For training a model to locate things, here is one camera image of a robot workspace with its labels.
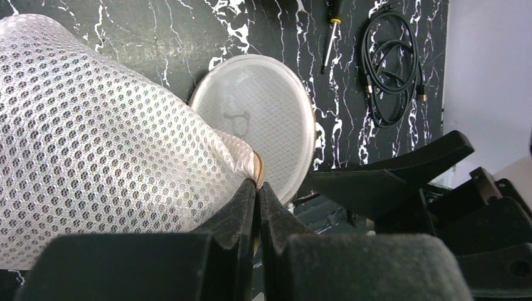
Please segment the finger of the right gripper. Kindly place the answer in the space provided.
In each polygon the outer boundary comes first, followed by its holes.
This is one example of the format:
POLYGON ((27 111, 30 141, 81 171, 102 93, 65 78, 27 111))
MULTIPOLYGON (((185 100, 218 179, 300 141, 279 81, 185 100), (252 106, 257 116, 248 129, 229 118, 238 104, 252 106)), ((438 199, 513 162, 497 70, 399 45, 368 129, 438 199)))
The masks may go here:
POLYGON ((352 168, 312 171, 303 186, 375 221, 473 152, 469 139, 453 130, 398 157, 352 168))

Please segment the black yellow screwdriver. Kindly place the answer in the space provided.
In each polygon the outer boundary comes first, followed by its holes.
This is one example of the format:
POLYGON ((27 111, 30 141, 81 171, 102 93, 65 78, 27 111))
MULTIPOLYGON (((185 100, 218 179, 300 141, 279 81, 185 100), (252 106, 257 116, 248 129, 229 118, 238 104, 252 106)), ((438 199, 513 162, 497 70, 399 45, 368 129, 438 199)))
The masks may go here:
POLYGON ((322 63, 322 68, 321 68, 322 74, 325 74, 327 68, 329 67, 335 34, 336 34, 337 29, 339 28, 339 25, 342 23, 342 20, 343 20, 344 3, 345 3, 344 0, 332 1, 331 10, 329 13, 329 22, 331 24, 331 31, 329 33, 329 39, 327 42, 327 47, 326 47, 326 51, 325 51, 325 55, 324 55, 324 59, 322 63))

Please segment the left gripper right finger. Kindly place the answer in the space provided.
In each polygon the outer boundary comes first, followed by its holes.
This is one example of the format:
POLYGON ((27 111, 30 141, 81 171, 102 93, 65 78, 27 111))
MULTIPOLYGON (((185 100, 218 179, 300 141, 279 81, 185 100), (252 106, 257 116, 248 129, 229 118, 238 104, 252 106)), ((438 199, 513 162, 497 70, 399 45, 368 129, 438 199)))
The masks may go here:
POLYGON ((319 235, 257 193, 266 300, 471 300, 457 260, 429 235, 319 235))

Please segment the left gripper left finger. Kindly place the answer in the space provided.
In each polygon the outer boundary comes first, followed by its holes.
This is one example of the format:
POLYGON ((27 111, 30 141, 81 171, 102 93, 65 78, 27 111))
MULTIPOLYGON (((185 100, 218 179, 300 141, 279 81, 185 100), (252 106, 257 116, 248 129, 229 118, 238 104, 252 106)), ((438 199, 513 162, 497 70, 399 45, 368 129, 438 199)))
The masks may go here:
POLYGON ((187 233, 67 235, 29 271, 17 300, 250 300, 256 187, 187 233))

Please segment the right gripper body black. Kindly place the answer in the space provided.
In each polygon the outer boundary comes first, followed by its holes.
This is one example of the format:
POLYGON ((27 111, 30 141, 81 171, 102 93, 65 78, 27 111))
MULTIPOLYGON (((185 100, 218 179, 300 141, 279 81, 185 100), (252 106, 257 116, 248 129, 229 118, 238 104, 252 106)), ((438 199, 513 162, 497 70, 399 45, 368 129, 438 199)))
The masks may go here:
POLYGON ((424 233, 454 254, 476 299, 531 298, 531 210, 484 168, 449 190, 427 184, 375 221, 379 234, 424 233))

